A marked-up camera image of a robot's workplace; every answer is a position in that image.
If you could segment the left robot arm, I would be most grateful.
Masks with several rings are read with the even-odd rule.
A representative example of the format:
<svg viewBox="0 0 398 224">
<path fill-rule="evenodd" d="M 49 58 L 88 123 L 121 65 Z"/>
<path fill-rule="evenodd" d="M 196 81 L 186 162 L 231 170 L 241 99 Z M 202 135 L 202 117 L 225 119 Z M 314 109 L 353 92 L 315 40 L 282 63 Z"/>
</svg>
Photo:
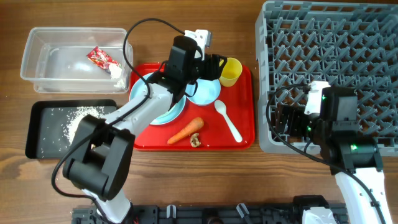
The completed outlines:
<svg viewBox="0 0 398 224">
<path fill-rule="evenodd" d="M 63 176 L 93 201 L 106 223 L 133 220 L 132 203 L 123 192 L 135 138 L 158 116 L 168 112 L 198 79 L 217 80 L 227 59 L 208 55 L 206 44 L 180 35 L 169 59 L 144 80 L 146 90 L 104 118 L 85 116 L 70 150 L 57 164 Z"/>
</svg>

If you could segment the red snack wrapper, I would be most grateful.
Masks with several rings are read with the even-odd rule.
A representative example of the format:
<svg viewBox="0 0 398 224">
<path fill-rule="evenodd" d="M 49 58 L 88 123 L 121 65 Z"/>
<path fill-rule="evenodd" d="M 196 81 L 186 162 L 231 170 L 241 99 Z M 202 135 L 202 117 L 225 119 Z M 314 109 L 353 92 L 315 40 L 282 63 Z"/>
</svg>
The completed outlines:
<svg viewBox="0 0 398 224">
<path fill-rule="evenodd" d="M 95 65 L 97 65 L 99 68 L 102 68 L 103 70 L 109 71 L 109 64 L 115 63 L 118 64 L 121 67 L 121 64 L 113 59 L 111 56 L 109 56 L 104 50 L 101 50 L 99 47 L 95 47 L 91 52 L 89 52 L 87 55 L 88 59 L 93 62 Z"/>
</svg>

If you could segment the white tissue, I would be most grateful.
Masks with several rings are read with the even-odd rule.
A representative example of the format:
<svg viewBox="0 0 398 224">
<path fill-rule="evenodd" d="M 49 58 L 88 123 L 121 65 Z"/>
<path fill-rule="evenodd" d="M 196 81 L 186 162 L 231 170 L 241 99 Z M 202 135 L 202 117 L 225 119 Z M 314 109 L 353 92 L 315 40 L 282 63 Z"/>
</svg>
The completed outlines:
<svg viewBox="0 0 398 224">
<path fill-rule="evenodd" d="M 109 64 L 109 71 L 112 79 L 118 79 L 122 75 L 122 68 L 115 63 Z"/>
</svg>

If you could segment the light blue bowl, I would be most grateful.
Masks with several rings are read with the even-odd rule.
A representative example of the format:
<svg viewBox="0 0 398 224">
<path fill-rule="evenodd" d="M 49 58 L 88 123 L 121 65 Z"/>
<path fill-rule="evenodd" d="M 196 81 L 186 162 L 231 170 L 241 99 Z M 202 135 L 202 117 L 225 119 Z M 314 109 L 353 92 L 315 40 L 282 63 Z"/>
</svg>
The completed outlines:
<svg viewBox="0 0 398 224">
<path fill-rule="evenodd" d="M 209 105 L 214 102 L 220 95 L 221 84 L 219 80 L 197 80 L 196 85 L 187 85 L 185 93 L 188 95 L 188 99 L 199 106 Z"/>
</svg>

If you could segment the yellow plastic cup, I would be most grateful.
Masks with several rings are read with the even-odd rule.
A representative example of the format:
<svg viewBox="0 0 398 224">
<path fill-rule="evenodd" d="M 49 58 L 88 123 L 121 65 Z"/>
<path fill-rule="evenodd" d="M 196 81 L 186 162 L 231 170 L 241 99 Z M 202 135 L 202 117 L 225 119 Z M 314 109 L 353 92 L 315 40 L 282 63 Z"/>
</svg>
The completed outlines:
<svg viewBox="0 0 398 224">
<path fill-rule="evenodd" d="M 243 66 L 241 62 L 236 58 L 228 57 L 219 77 L 221 85 L 225 87 L 233 86 L 242 74 L 242 71 Z"/>
</svg>

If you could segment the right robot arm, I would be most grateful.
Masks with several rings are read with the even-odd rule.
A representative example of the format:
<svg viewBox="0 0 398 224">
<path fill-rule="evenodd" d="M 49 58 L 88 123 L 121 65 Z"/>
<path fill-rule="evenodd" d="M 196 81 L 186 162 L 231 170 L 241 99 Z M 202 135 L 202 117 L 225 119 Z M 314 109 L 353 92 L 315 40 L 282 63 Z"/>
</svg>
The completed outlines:
<svg viewBox="0 0 398 224">
<path fill-rule="evenodd" d="M 359 134 L 358 97 L 352 88 L 315 84 L 299 86 L 306 106 L 279 104 L 271 133 L 293 151 L 327 165 L 345 200 L 351 223 L 392 223 L 384 186 L 382 156 L 371 136 Z M 288 143 L 281 134 L 308 138 L 320 157 Z"/>
</svg>

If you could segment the rice and food leftovers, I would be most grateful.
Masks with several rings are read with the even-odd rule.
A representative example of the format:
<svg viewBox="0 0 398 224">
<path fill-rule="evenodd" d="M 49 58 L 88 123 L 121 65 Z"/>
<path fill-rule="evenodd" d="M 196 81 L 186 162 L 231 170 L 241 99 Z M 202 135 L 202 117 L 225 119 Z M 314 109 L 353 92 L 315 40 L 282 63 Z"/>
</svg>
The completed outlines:
<svg viewBox="0 0 398 224">
<path fill-rule="evenodd" d="M 59 158 L 71 146 L 80 121 L 87 115 L 102 118 L 114 111 L 112 106 L 46 108 L 41 115 L 37 157 Z"/>
</svg>

